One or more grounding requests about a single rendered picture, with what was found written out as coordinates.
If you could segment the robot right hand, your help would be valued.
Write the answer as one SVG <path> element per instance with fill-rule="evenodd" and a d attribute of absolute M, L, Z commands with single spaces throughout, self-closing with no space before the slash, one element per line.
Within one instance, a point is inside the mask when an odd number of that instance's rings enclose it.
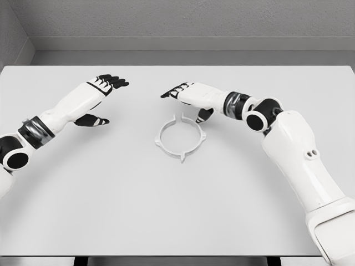
<path fill-rule="evenodd" d="M 214 111 L 223 113 L 227 93 L 202 83 L 182 83 L 160 96 L 174 98 L 200 109 L 196 123 L 207 121 Z"/>

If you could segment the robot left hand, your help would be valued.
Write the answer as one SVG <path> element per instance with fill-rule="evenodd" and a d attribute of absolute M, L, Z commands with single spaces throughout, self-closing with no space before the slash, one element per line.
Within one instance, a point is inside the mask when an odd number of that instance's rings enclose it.
<path fill-rule="evenodd" d="M 64 122 L 69 121 L 77 126 L 95 127 L 106 125 L 108 119 L 102 119 L 88 112 L 97 107 L 114 90 L 129 83 L 118 76 L 104 74 L 97 76 L 85 83 L 80 84 L 64 97 L 56 106 L 59 111 L 59 117 Z"/>

